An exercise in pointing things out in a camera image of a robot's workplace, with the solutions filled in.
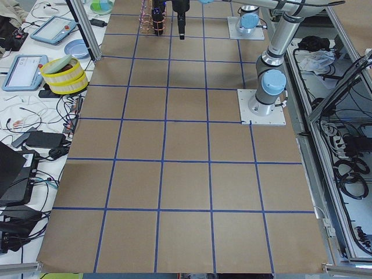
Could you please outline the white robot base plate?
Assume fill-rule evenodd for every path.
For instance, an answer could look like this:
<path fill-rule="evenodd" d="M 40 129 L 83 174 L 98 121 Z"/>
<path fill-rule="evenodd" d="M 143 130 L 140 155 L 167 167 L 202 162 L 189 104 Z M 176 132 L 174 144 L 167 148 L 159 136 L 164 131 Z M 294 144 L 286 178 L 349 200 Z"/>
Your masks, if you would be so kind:
<path fill-rule="evenodd" d="M 279 96 L 274 104 L 263 105 L 256 99 L 256 90 L 238 89 L 237 95 L 242 125 L 286 125 L 284 111 Z"/>

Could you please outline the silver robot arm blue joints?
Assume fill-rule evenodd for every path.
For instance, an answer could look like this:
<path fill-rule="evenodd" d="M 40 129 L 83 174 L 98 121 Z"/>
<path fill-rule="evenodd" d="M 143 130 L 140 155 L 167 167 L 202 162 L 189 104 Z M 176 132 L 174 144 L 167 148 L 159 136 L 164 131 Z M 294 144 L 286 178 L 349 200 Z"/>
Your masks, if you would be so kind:
<path fill-rule="evenodd" d="M 283 15 L 275 29 L 267 49 L 256 62 L 258 88 L 256 99 L 263 105 L 274 104 L 285 89 L 287 79 L 281 71 L 284 54 L 300 23 L 306 17 L 321 12 L 331 1 L 238 1 L 241 4 L 260 8 L 277 9 Z"/>

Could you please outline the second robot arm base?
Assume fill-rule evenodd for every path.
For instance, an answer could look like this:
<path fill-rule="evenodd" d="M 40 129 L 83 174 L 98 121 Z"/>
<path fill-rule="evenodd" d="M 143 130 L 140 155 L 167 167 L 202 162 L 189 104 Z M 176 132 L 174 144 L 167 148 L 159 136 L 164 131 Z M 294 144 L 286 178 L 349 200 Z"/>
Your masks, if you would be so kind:
<path fill-rule="evenodd" d="M 259 7 L 254 5 L 243 5 L 238 9 L 240 30 L 255 28 L 259 25 Z"/>

